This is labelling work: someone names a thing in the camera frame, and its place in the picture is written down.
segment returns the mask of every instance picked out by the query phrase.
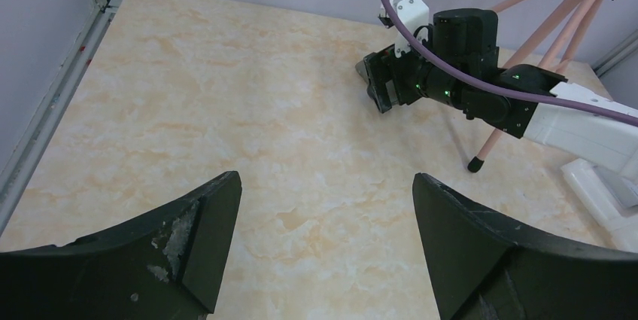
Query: marble tabletop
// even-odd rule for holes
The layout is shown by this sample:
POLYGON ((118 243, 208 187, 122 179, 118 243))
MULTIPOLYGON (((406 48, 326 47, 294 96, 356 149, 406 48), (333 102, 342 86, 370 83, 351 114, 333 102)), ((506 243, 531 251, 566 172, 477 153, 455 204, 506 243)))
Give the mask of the marble tabletop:
MULTIPOLYGON (((572 155, 507 136, 471 174, 487 124, 426 99, 379 114, 354 64, 394 35, 227 0, 124 0, 0 250, 64 245, 227 170, 244 190, 212 319, 438 318, 417 172, 611 246, 563 180, 572 155)), ((567 77, 607 95, 586 64, 567 77)))

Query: white plastic part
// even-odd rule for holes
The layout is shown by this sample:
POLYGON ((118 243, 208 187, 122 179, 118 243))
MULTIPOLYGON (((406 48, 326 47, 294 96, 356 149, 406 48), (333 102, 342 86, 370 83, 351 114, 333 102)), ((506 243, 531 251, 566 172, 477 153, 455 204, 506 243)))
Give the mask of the white plastic part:
POLYGON ((575 160, 561 169, 589 213, 609 231, 616 248, 638 252, 638 208, 623 208, 586 160, 575 160))
MULTIPOLYGON (((414 34, 418 28, 426 26, 430 22, 430 8, 425 5, 423 0, 390 0, 390 3, 399 15, 403 25, 405 25, 412 34, 414 34)), ((381 6, 379 16, 387 17, 383 5, 381 6)), ((427 33, 427 30, 422 30, 422 32, 419 33, 427 33)), ((417 36, 417 39, 421 41, 424 38, 417 36)), ((405 39, 401 33, 397 33, 394 41, 394 55, 400 58, 403 53, 408 53, 410 50, 411 48, 407 39, 405 39)))
MULTIPOLYGON (((558 98, 596 105, 638 117, 638 111, 612 102, 578 84, 560 83, 551 93, 558 98)), ((524 137, 560 148, 636 181, 638 128, 575 109, 538 104, 524 137)))

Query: cable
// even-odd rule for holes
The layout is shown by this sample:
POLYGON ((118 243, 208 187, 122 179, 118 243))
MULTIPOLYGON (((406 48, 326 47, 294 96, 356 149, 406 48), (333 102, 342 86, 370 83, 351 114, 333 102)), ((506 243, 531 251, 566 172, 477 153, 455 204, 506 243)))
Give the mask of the cable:
POLYGON ((617 120, 618 122, 629 124, 631 126, 638 126, 638 118, 632 117, 627 114, 619 113, 617 111, 611 111, 609 109, 600 108, 594 105, 589 105, 580 102, 574 102, 573 100, 559 99, 554 98, 553 96, 540 96, 537 94, 530 94, 525 92, 519 92, 517 90, 510 90, 502 87, 497 87, 496 85, 489 84, 480 79, 474 78, 471 75, 465 74, 462 71, 456 69, 455 67, 447 64, 443 59, 439 58, 435 55, 435 53, 429 51, 422 43, 414 37, 414 35, 410 32, 408 28, 401 22, 399 15, 396 13, 390 0, 381 0, 383 7, 385 8, 385 12, 392 20, 392 23, 396 27, 396 29, 403 35, 404 38, 410 43, 412 49, 416 50, 420 55, 422 55, 429 62, 434 64, 439 69, 448 73, 449 75, 455 77, 456 79, 469 84, 475 88, 480 90, 484 90, 489 93, 496 94, 498 96, 505 96, 512 99, 524 100, 526 102, 537 102, 549 105, 556 105, 559 107, 576 109, 579 111, 586 111, 588 113, 592 113, 595 115, 600 115, 603 117, 607 117, 613 120, 617 120))

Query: purple cable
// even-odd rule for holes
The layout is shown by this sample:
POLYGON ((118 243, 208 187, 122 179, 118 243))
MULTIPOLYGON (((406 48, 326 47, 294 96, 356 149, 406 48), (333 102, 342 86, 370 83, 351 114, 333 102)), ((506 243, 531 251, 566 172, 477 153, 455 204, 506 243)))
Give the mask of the purple cable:
POLYGON ((439 69, 443 70, 444 72, 450 74, 451 76, 455 77, 456 79, 466 84, 469 84, 480 90, 484 90, 486 92, 496 94, 498 96, 506 96, 508 98, 524 100, 527 102, 544 103, 549 105, 557 105, 559 107, 576 109, 579 111, 586 111, 588 113, 601 115, 603 117, 617 120, 618 122, 629 124, 631 126, 638 126, 638 118, 632 117, 627 114, 618 113, 617 111, 610 111, 609 109, 599 108, 594 105, 589 105, 585 103, 574 102, 573 100, 554 98, 553 96, 540 96, 536 94, 519 92, 517 90, 505 89, 502 87, 497 87, 496 85, 486 83, 480 79, 474 78, 471 75, 467 75, 463 73, 462 71, 456 69, 455 67, 447 64, 443 59, 439 58, 438 56, 435 55, 435 53, 432 53, 425 46, 423 46, 423 44, 420 43, 419 40, 417 40, 417 38, 414 37, 414 35, 410 32, 410 30, 406 28, 405 25, 403 25, 403 23, 401 22, 401 19, 399 19, 399 15, 396 14, 396 11, 392 7, 390 0, 381 0, 381 3, 383 4, 383 7, 385 8, 387 15, 392 20, 392 23, 394 24, 396 29, 399 30, 399 32, 401 33, 401 35, 403 35, 404 38, 406 38, 408 43, 410 43, 410 46, 412 47, 412 49, 416 50, 420 55, 422 55, 429 62, 437 66, 439 69))

